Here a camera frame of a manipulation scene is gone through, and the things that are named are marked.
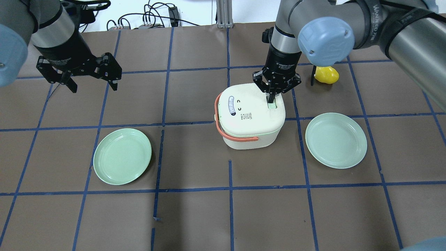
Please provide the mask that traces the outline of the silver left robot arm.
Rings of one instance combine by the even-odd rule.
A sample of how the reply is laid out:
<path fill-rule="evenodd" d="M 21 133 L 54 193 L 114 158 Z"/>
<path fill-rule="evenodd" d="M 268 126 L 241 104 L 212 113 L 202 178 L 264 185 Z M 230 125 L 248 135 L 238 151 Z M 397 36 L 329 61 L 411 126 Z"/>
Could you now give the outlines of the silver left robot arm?
<path fill-rule="evenodd" d="M 32 44 L 40 52 L 36 68 L 49 83 L 76 93 L 72 77 L 92 76 L 116 91 L 121 66 L 111 53 L 92 54 L 79 32 L 81 24 L 95 21 L 95 11 L 109 6 L 109 0 L 2 0 L 1 87 L 16 80 Z"/>

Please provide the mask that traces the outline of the green plate near left arm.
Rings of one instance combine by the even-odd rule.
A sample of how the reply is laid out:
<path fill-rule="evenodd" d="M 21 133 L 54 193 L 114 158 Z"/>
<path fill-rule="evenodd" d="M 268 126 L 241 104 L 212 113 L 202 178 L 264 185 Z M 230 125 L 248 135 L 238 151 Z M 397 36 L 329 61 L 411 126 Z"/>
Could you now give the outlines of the green plate near left arm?
<path fill-rule="evenodd" d="M 149 138 L 140 130 L 124 128 L 111 132 L 96 147 L 93 168 L 106 184 L 124 185 L 139 178 L 152 158 Z"/>

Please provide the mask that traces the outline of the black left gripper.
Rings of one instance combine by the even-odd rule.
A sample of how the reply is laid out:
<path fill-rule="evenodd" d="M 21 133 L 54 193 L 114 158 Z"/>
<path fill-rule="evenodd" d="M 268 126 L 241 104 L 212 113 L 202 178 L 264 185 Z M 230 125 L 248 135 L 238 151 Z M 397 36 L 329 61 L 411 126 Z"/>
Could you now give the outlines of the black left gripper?
<path fill-rule="evenodd" d="M 79 33 L 55 47 L 36 46 L 36 49 L 41 54 L 36 68 L 49 83 L 59 83 L 76 93 L 78 86 L 72 76 L 92 76 L 107 81 L 117 91 L 122 67 L 111 53 L 94 56 Z"/>

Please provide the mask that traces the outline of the green plate near right arm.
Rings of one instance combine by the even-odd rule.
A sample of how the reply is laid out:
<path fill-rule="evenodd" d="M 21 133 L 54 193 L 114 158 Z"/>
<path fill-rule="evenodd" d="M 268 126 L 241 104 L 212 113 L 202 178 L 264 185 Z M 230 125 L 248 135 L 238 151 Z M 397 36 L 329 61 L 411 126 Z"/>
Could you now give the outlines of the green plate near right arm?
<path fill-rule="evenodd" d="M 348 169 L 359 164 L 367 153 L 364 130 L 341 113 L 323 113 L 312 119 L 305 132 L 306 146 L 321 164 Z"/>

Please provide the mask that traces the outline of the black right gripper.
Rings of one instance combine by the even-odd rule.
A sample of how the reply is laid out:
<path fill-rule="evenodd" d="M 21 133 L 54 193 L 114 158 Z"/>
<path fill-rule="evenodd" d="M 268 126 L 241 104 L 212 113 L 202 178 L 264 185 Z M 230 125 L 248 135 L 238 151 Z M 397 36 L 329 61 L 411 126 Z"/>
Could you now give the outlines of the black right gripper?
<path fill-rule="evenodd" d="M 273 104 L 275 95 L 286 93 L 302 83 L 296 68 L 302 52 L 284 53 L 269 48 L 266 63 L 260 71 L 252 73 L 252 80 L 258 88 L 268 94 L 267 102 Z"/>

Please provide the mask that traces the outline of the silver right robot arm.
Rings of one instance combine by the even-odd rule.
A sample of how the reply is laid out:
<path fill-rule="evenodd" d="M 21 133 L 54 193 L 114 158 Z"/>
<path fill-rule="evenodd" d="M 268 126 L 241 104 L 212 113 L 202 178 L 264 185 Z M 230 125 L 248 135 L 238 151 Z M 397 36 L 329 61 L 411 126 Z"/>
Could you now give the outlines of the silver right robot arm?
<path fill-rule="evenodd" d="M 445 110 L 446 24 L 434 0 L 282 0 L 262 41 L 269 52 L 252 79 L 269 103 L 301 83 L 302 54 L 328 67 L 352 50 L 377 45 Z"/>

